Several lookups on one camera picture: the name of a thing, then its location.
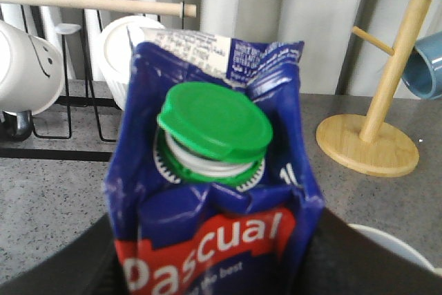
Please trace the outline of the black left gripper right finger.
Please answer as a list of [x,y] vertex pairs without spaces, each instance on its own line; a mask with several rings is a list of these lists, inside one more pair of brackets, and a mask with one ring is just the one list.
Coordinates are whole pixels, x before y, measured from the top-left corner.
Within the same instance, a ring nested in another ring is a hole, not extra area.
[[300,294],[440,294],[441,277],[322,212],[299,269]]

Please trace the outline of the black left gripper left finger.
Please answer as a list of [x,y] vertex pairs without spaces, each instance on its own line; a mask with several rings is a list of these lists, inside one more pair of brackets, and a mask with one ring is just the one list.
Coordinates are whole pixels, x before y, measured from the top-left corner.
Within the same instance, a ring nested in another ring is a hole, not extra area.
[[108,216],[49,259],[2,284],[1,293],[124,294]]

